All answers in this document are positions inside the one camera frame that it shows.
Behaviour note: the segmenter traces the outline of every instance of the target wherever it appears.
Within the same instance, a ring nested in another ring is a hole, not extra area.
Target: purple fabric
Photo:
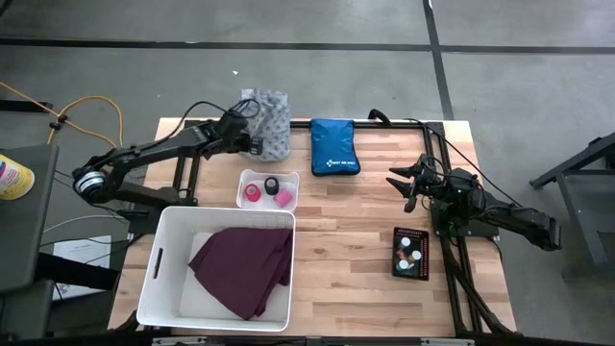
[[[276,284],[290,284],[292,231],[229,228],[212,235],[188,265],[197,281],[243,319],[260,316]]]

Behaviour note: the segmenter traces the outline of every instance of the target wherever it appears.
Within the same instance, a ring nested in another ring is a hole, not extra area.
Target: pink roll
[[[260,199],[260,189],[258,188],[258,186],[254,184],[247,185],[244,192],[245,192],[246,198],[250,202],[256,202],[257,200]]]
[[[288,202],[292,201],[292,193],[288,192],[287,189],[283,188],[278,192],[278,194],[273,198],[278,207],[284,208]]]

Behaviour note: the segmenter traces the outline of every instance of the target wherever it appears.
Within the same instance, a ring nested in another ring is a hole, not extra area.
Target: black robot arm
[[[482,188],[476,175],[461,168],[439,173],[429,166],[433,160],[421,155],[411,167],[390,169],[405,178],[414,178],[411,184],[386,179],[408,199],[405,212],[414,210],[416,196],[421,194],[430,197],[433,206],[458,227],[475,219],[522,235],[545,251],[561,249],[560,227],[554,218],[496,199]]]
[[[239,112],[229,110],[218,121],[204,121],[175,136],[130,148],[111,149],[103,156],[92,157],[72,172],[73,188],[90,204],[122,200],[153,207],[180,205],[183,201],[178,191],[171,187],[154,190],[125,183],[124,178],[137,167],[177,157],[208,160],[223,153],[260,155],[262,139],[250,138],[245,132],[247,124]]]

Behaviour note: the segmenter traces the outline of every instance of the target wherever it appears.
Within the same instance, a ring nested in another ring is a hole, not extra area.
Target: white paper
[[[102,241],[102,242],[111,242],[110,235],[102,235],[91,238],[92,240]],[[105,256],[111,251],[110,244],[99,244],[89,240],[72,240],[72,241],[63,241],[56,243],[54,246],[54,255],[61,257],[67,260],[74,260],[77,262],[85,263],[89,260],[96,259],[98,257],[104,256],[101,259],[94,260],[89,262],[90,265],[101,266],[104,268],[109,268],[110,259],[109,256]],[[79,297],[87,294],[103,292],[102,289],[89,288],[84,286],[77,286],[72,284],[60,284],[58,283],[58,288],[54,288],[54,297],[53,300],[59,300],[60,295],[58,294],[58,289],[60,290],[61,297],[63,299]]]

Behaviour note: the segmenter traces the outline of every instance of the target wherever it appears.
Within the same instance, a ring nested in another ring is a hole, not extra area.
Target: white logo
[[[328,160],[327,161],[327,167],[331,168],[334,165],[338,165],[338,164],[357,164],[354,161],[333,161],[333,160]]]

